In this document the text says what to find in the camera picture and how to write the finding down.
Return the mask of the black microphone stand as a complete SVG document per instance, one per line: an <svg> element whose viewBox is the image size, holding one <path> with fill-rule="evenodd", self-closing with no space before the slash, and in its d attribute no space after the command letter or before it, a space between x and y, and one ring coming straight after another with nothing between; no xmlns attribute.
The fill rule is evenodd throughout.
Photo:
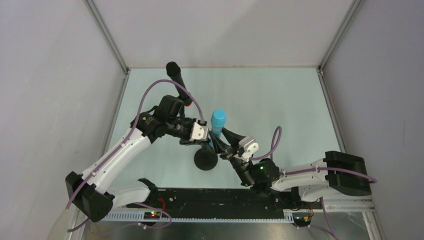
<svg viewBox="0 0 424 240"><path fill-rule="evenodd" d="M200 145L200 149L195 152L193 160L195 166L202 171L210 171L218 164L218 156L208 142Z"/></svg>

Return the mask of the blue microphone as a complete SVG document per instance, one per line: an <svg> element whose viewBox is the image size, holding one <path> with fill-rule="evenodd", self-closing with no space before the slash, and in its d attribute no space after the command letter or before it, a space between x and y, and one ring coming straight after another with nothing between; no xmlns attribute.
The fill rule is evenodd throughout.
<svg viewBox="0 0 424 240"><path fill-rule="evenodd" d="M227 122L227 114L221 109L215 109L210 118L210 131L218 138L221 138L222 130Z"/></svg>

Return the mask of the black microphone orange tip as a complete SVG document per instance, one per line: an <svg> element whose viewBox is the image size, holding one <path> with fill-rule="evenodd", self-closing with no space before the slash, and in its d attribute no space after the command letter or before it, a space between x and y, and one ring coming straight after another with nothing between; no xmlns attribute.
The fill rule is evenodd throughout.
<svg viewBox="0 0 424 240"><path fill-rule="evenodd" d="M165 69L166 69L167 76L172 81L174 81L175 83L179 84L184 89L186 89L186 86L181 74L181 68L176 62L174 61L168 62L165 66ZM176 86L176 89L179 94L178 98L183 101L184 106L189 107L193 102L192 99L180 87Z"/></svg>

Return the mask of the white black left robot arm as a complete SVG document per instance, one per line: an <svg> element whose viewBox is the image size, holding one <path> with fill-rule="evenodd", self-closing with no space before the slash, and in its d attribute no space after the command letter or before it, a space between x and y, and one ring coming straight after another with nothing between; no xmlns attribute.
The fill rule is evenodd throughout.
<svg viewBox="0 0 424 240"><path fill-rule="evenodd" d="M165 135L178 138L182 145L207 141L206 122L180 115L183 109L180 99L164 96L159 105L141 112L121 140L97 162L82 173L70 172L65 183L71 204L95 223L114 208L145 201L155 187L148 180L137 180L127 189L112 189L111 184L138 154Z"/></svg>

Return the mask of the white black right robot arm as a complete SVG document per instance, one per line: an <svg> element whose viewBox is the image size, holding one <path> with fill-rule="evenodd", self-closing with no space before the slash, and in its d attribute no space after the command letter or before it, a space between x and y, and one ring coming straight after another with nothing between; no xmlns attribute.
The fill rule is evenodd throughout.
<svg viewBox="0 0 424 240"><path fill-rule="evenodd" d="M208 133L214 152L230 162L241 181L258 194L273 195L283 191L296 191L302 202L314 202L336 194L364 197L372 193L371 185L377 179L368 175L362 157L340 151L327 151L323 158L307 164L280 168L274 161L282 128L278 126L272 137L271 148L262 156L254 156L259 144L251 136L236 134L222 128L221 140L212 131Z"/></svg>

